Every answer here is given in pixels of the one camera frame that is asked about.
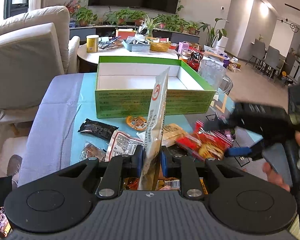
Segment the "red snack bag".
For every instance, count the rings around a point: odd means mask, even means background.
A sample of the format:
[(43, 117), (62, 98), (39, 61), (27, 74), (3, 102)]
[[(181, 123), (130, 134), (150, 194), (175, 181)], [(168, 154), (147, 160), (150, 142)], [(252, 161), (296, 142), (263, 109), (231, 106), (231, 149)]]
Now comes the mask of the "red snack bag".
[(205, 131), (203, 128), (204, 123), (197, 120), (194, 131), (181, 135), (175, 143), (200, 161), (222, 160), (226, 150), (233, 146), (233, 141), (218, 131)]

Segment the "white red snack packet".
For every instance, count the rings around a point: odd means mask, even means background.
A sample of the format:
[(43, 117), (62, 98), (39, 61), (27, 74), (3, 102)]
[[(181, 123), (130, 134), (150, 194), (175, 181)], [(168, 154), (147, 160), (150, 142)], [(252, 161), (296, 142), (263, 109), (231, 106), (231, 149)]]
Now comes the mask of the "white red snack packet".
[(133, 155), (139, 145), (143, 145), (140, 138), (131, 137), (125, 132), (115, 130), (107, 148), (105, 162), (118, 155)]

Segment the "long beige snack packet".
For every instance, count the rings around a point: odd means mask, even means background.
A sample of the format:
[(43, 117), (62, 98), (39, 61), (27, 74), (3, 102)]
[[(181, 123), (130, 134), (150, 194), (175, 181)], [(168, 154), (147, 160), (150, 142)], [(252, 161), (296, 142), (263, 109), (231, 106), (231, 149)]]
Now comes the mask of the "long beige snack packet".
[(151, 95), (144, 139), (145, 154), (138, 184), (138, 190), (142, 191), (154, 190), (158, 179), (159, 152), (161, 150), (166, 111), (168, 72), (169, 69), (167, 68), (155, 78), (155, 86)]

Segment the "brown clear snack packet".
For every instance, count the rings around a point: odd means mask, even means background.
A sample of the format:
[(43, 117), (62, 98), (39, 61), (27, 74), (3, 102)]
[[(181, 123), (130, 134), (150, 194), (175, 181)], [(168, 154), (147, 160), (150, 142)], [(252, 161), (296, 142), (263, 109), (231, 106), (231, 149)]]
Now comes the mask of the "brown clear snack packet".
[(83, 161), (85, 159), (98, 159), (99, 162), (104, 162), (105, 158), (106, 152), (104, 150), (99, 149), (90, 142), (86, 142), (79, 161)]

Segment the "black snack packet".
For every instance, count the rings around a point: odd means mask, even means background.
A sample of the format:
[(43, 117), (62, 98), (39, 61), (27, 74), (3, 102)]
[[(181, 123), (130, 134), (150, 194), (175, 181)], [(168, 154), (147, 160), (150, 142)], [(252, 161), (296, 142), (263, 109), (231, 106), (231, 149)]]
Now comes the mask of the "black snack packet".
[(110, 141), (113, 133), (119, 129), (116, 126), (105, 124), (103, 122), (86, 119), (80, 126), (78, 132), (89, 134), (105, 141)]

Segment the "yellow beige snack packet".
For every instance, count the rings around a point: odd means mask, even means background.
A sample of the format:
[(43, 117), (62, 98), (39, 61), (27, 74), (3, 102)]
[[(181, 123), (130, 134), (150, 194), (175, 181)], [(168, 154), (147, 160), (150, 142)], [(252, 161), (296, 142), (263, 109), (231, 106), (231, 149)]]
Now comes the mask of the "yellow beige snack packet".
[(175, 144), (175, 141), (185, 135), (187, 132), (184, 131), (180, 126), (176, 124), (169, 124), (167, 126), (153, 125), (149, 129), (139, 132), (136, 135), (146, 145), (151, 143), (157, 143), (166, 147), (170, 147)]

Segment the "orange round snack packet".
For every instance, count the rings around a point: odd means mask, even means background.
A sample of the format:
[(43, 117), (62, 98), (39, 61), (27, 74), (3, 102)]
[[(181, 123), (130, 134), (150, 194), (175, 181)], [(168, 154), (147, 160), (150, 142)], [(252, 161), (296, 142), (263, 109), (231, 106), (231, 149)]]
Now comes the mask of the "orange round snack packet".
[(126, 124), (136, 131), (143, 132), (147, 127), (147, 120), (142, 116), (128, 116)]

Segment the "clear glass mug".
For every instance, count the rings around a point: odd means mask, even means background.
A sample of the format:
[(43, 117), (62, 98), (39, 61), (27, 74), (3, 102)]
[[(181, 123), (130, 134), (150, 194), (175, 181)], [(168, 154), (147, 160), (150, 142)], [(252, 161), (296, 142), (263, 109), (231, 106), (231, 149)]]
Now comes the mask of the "clear glass mug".
[(203, 57), (200, 61), (198, 74), (217, 92), (228, 95), (233, 82), (226, 75), (226, 68), (219, 61)]

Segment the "patterned blue table mat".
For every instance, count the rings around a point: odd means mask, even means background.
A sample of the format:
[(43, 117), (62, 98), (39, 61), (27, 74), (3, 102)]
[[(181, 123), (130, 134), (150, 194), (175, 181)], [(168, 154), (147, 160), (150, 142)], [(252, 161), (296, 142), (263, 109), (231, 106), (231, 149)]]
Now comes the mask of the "patterned blue table mat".
[[(119, 128), (119, 131), (138, 137), (124, 118), (98, 119), (95, 103), (96, 73), (70, 74), (55, 77), (40, 105), (33, 121), (19, 171), (18, 186), (61, 170), (80, 161), (86, 142), (91, 142), (101, 150), (106, 150), (108, 142), (88, 134), (78, 133), (83, 121), (97, 120)], [(165, 125), (177, 124), (187, 132), (192, 132), (197, 120), (203, 122), (212, 119), (214, 114), (226, 116), (232, 110), (234, 102), (226, 95), (213, 100), (205, 114), (166, 115)], [(216, 107), (225, 107), (225, 113)], [(236, 129), (235, 147), (249, 147), (261, 139), (260, 135)], [(258, 161), (240, 161), (234, 165), (250, 174), (266, 180), (262, 171), (264, 159)]]

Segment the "green cardboard box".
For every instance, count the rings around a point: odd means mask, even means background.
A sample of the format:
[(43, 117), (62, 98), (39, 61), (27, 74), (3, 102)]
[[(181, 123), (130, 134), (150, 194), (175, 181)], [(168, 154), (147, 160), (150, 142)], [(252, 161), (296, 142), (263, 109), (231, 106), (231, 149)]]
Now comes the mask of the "green cardboard box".
[(101, 56), (96, 76), (96, 116), (146, 116), (161, 88), (156, 78), (168, 71), (166, 114), (206, 113), (215, 96), (195, 70), (181, 60), (157, 57)]

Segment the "blue grey storage tray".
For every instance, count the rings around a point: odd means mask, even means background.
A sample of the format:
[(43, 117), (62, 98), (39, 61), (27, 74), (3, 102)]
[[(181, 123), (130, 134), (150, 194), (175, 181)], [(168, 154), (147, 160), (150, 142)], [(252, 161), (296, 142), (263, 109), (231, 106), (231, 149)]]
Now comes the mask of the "blue grey storage tray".
[(126, 40), (122, 40), (122, 44), (130, 52), (137, 52), (137, 53), (150, 52), (149, 44), (132, 44), (132, 43), (127, 43)]

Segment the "yellow tin can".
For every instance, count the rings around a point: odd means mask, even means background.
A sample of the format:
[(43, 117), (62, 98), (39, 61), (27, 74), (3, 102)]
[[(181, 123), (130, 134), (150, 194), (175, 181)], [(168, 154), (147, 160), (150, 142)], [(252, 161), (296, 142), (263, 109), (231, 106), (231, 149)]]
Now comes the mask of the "yellow tin can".
[(87, 53), (96, 53), (98, 52), (98, 35), (88, 35), (86, 37), (86, 48)]

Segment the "dark tv cabinet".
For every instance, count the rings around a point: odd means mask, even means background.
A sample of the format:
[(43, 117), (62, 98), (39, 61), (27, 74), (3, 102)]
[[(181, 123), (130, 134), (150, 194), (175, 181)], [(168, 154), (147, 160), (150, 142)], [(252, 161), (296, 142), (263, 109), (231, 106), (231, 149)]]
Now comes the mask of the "dark tv cabinet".
[[(120, 30), (128, 30), (127, 36), (132, 36), (133, 31), (137, 31), (137, 26), (133, 25), (123, 25), (123, 26), (116, 26), (116, 25), (92, 25), (87, 27), (75, 27), (70, 28), (70, 36), (69, 38), (72, 39), (74, 36), (78, 36), (80, 39), (79, 44), (83, 45), (86, 42), (86, 36), (88, 35), (98, 35), (99, 37), (115, 37), (116, 31)], [(179, 43), (179, 42), (190, 42), (190, 43), (199, 43), (200, 37), (198, 35), (192, 35), (188, 33), (180, 33), (176, 31), (169, 31), (165, 29), (153, 29), (153, 37), (158, 38), (169, 38), (172, 43)]]

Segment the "beige sofa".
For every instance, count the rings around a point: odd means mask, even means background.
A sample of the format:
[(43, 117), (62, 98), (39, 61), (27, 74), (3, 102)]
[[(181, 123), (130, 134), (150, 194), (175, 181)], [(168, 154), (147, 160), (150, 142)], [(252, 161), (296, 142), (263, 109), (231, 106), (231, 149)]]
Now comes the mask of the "beige sofa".
[(69, 23), (60, 5), (0, 22), (0, 122), (34, 120), (53, 78), (78, 72), (80, 38), (70, 37)]

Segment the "red flower decoration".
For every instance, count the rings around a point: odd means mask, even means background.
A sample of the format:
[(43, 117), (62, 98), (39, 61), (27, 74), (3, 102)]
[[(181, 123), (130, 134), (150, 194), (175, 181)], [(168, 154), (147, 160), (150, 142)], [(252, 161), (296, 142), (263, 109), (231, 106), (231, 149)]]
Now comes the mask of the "red flower decoration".
[(79, 4), (79, 0), (70, 0), (68, 2), (65, 2), (64, 6), (68, 9), (71, 17), (74, 17), (78, 9), (81, 7), (81, 5)]

